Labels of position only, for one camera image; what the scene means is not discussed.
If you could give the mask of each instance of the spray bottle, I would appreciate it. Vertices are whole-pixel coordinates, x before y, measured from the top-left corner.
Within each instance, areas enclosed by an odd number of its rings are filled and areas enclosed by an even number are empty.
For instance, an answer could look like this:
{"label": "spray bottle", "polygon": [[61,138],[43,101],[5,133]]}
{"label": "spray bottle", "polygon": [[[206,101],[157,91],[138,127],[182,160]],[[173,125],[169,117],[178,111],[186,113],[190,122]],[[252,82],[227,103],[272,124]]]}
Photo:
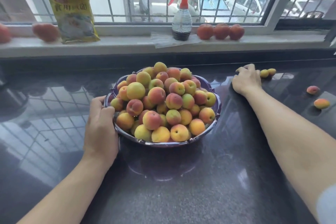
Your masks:
{"label": "spray bottle", "polygon": [[[170,0],[168,5],[171,5],[174,0]],[[182,0],[180,9],[174,15],[172,22],[173,37],[176,40],[186,41],[189,38],[193,21],[188,11],[188,0]]]}

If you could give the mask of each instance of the hand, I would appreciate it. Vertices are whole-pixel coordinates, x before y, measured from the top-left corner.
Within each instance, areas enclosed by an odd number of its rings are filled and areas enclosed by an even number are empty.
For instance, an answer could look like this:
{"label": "hand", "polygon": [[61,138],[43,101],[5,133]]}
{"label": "hand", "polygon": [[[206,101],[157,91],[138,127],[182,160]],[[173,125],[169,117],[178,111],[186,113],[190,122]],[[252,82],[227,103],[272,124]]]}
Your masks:
{"label": "hand", "polygon": [[98,160],[107,171],[118,154],[119,137],[113,126],[115,110],[111,106],[103,107],[104,98],[98,97],[91,101],[85,127],[83,158]]}
{"label": "hand", "polygon": [[232,86],[237,93],[246,97],[249,92],[262,88],[260,71],[255,70],[254,64],[240,67],[236,72],[239,72],[239,75],[233,77]]}

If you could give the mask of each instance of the granite countertop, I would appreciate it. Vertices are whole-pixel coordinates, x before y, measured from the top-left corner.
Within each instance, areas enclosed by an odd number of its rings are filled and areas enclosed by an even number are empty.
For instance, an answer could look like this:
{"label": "granite countertop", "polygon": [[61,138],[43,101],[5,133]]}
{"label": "granite countertop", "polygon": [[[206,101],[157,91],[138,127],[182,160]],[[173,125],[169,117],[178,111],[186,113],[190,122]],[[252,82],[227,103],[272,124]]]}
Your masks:
{"label": "granite countertop", "polygon": [[[316,224],[278,166],[253,110],[231,79],[239,64],[190,67],[222,102],[200,142],[156,149],[121,139],[121,150],[82,223]],[[257,64],[276,68],[263,87],[336,137],[336,62]],[[0,90],[0,222],[16,223],[82,156],[93,97],[130,69],[12,74]],[[305,89],[321,88],[331,107],[317,112]]]}

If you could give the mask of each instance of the bowl of apricots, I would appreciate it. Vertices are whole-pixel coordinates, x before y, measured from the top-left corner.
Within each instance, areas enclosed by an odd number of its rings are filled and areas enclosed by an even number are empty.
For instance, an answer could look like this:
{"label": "bowl of apricots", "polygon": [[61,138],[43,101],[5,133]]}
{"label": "bowl of apricots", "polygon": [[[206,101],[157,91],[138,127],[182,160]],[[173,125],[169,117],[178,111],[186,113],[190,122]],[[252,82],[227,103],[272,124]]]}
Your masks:
{"label": "bowl of apricots", "polygon": [[121,77],[104,107],[113,106],[116,131],[140,144],[176,147],[200,140],[216,125],[219,96],[187,68],[157,62]]}

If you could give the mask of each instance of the white sleeve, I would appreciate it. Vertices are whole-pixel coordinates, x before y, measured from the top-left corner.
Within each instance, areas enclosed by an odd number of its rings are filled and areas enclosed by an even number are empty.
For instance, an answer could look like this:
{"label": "white sleeve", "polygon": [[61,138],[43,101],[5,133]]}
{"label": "white sleeve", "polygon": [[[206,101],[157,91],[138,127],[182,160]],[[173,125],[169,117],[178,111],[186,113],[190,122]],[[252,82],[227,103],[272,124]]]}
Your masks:
{"label": "white sleeve", "polygon": [[320,224],[336,223],[336,184],[320,195],[316,203],[316,211]]}

